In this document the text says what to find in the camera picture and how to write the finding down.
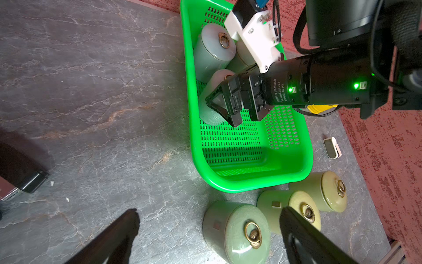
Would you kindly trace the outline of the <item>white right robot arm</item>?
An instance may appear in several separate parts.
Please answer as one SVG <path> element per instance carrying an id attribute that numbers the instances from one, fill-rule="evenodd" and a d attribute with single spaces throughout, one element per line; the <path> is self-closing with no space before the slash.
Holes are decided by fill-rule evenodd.
<path id="1" fill-rule="evenodd" d="M 200 99 L 201 119 L 237 127 L 241 111 L 263 120 L 275 106 L 357 108 L 369 118 L 422 107 L 421 1 L 307 1 L 293 44 L 300 56 L 235 74 Z"/>

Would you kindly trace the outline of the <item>green plastic basket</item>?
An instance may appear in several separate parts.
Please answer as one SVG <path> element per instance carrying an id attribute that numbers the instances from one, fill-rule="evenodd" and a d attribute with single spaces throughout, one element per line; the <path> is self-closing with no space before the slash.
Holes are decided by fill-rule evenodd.
<path id="1" fill-rule="evenodd" d="M 313 166 L 313 148 L 305 117 L 277 106 L 260 122 L 242 111 L 243 122 L 205 124 L 198 97 L 205 83 L 196 80 L 193 48 L 207 24 L 223 25 L 233 5 L 226 1 L 181 1 L 192 159 L 206 183 L 226 193 L 298 182 Z"/>

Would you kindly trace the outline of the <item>green tea canister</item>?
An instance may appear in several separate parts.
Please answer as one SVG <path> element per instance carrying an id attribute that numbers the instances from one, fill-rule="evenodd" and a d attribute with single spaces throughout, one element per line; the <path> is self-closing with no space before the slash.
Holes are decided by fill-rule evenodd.
<path id="1" fill-rule="evenodd" d="M 203 219 L 206 243 L 229 264 L 264 264 L 271 235 L 262 211 L 247 203 L 217 201 Z"/>

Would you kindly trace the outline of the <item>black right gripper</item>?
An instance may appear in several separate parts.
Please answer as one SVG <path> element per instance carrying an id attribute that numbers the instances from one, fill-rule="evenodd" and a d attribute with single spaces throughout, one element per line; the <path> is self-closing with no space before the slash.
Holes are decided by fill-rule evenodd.
<path id="1" fill-rule="evenodd" d="M 242 123 L 246 109 L 252 121 L 261 121 L 275 106 L 316 104 L 312 88 L 313 55 L 273 63 L 261 73 L 253 65 L 222 82 L 205 95 L 205 120 L 227 121 L 233 127 Z"/>

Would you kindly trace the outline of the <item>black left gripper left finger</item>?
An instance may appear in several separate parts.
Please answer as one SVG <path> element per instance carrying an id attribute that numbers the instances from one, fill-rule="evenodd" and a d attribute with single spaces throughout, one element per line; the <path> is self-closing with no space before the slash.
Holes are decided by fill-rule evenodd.
<path id="1" fill-rule="evenodd" d="M 128 209 L 67 263 L 128 264 L 139 228 L 137 210 Z"/>

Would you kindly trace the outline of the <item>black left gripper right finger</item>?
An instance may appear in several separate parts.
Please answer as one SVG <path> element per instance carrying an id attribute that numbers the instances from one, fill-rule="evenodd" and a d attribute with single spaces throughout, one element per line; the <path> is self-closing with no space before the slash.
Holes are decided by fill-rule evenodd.
<path id="1" fill-rule="evenodd" d="M 293 208 L 282 209 L 279 223 L 289 263 L 356 263 Z"/>

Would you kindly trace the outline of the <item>white stapler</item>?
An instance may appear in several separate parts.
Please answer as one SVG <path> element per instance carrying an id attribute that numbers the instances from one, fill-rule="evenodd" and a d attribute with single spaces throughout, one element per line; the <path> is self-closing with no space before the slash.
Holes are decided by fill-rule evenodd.
<path id="1" fill-rule="evenodd" d="M 324 139 L 323 143 L 324 143 L 328 158 L 335 160 L 342 156 L 340 147 L 337 143 L 337 140 L 334 137 L 328 137 Z"/>

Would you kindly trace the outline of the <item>grey tea canister back left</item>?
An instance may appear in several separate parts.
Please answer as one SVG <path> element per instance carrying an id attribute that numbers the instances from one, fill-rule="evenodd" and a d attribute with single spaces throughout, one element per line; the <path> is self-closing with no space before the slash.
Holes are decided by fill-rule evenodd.
<path id="1" fill-rule="evenodd" d="M 236 55 L 236 44 L 227 30 L 218 24 L 207 24 L 193 49 L 196 79 L 208 83 L 213 74 L 226 66 Z"/>

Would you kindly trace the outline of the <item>yellow-green tea canister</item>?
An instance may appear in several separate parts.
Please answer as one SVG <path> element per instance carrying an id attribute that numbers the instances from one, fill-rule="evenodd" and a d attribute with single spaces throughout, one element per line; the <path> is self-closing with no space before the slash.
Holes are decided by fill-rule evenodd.
<path id="1" fill-rule="evenodd" d="M 332 171 L 311 173 L 304 180 L 290 183 L 289 189 L 306 192 L 320 211 L 342 213 L 346 210 L 346 185 Z"/>

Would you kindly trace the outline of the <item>yellow metal pencil bucket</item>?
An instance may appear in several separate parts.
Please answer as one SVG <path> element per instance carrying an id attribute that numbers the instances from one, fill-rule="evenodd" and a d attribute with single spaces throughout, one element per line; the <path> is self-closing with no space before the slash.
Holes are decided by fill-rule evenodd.
<path id="1" fill-rule="evenodd" d="M 333 104 L 333 105 L 331 105 L 331 104 L 330 105 L 327 105 L 327 104 L 325 104 L 325 105 L 308 105 L 307 110 L 310 113 L 321 115 L 321 114 L 329 113 L 330 111 L 333 111 L 337 106 L 338 105 L 336 105 L 336 104 Z"/>

